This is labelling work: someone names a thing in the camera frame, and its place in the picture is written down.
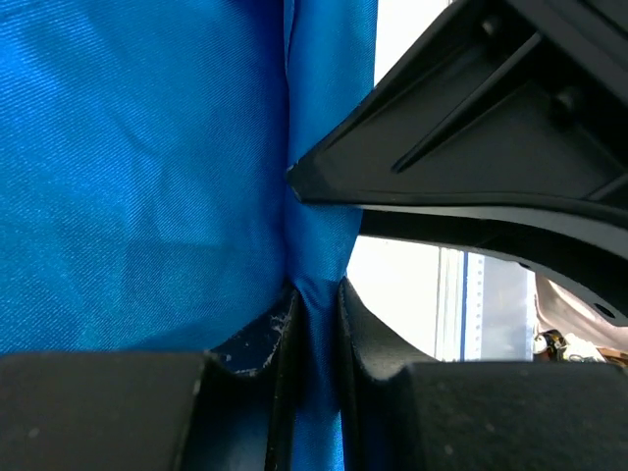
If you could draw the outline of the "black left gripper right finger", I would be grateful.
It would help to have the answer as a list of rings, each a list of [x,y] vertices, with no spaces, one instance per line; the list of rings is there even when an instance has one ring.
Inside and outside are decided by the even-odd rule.
[[[442,362],[338,290],[348,470],[623,470],[627,372],[603,363]]]

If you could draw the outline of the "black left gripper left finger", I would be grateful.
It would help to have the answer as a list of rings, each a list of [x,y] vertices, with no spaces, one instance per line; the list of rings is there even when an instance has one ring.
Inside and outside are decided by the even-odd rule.
[[[288,470],[300,296],[204,351],[1,359],[5,470]]]

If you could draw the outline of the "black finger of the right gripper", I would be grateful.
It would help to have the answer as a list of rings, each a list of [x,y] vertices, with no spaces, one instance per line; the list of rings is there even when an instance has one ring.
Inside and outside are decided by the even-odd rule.
[[[310,203],[624,220],[626,3],[453,3],[288,182]]]
[[[364,212],[360,233],[514,261],[575,294],[616,327],[627,325],[627,260],[567,235],[509,222]]]

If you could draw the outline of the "blue cloth napkin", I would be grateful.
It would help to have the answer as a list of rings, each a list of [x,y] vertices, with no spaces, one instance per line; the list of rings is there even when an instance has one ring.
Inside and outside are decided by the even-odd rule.
[[[204,349],[285,281],[308,314],[292,466],[343,467],[337,286],[361,214],[285,171],[374,83],[374,1],[5,1],[1,349]]]

